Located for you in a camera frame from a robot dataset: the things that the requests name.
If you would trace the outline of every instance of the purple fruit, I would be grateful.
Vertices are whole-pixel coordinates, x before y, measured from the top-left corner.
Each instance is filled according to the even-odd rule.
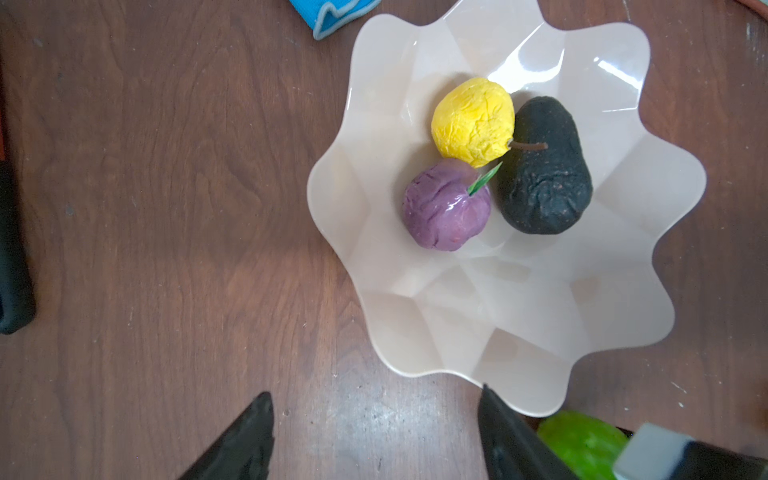
[[[421,247],[452,252],[482,232],[491,215],[491,192],[467,189],[478,179],[469,164],[446,158],[413,179],[402,200],[402,218]]]

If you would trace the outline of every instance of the tabletop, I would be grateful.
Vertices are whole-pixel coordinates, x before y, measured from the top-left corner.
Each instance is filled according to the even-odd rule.
[[[582,359],[566,406],[768,456],[768,24],[733,0],[541,9],[642,28],[641,118],[708,175],[654,253],[673,332]],[[175,478],[263,390],[271,478],[486,478],[480,389],[384,366],[306,205],[363,22],[314,41],[287,0],[0,2],[38,301],[0,338],[0,478]]]

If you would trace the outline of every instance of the scalloped bowl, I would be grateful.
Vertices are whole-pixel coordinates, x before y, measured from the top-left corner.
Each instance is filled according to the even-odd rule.
[[[560,31],[535,0],[462,0],[425,27],[390,15],[363,26],[344,120],[307,195],[384,363],[404,376],[488,383],[512,408],[545,416],[562,405],[576,360],[670,332],[674,308],[651,256],[701,198],[706,174],[642,125],[649,61],[640,29]],[[517,108],[546,94],[573,114],[592,203],[556,236],[518,232],[495,207],[459,251],[424,250],[402,224],[402,195],[440,158],[429,132],[435,106],[479,76],[504,86]]]

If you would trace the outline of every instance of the blue cloth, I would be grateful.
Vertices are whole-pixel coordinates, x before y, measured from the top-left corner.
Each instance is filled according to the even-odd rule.
[[[315,40],[331,35],[342,25],[373,10],[380,0],[290,0],[312,28]]]

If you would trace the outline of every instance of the black avocado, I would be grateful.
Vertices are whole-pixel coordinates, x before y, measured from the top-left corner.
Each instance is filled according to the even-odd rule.
[[[573,117],[552,97],[532,98],[516,115],[514,140],[548,148],[512,148],[502,157],[496,184],[504,218],[524,233],[566,231],[592,199],[592,178]]]

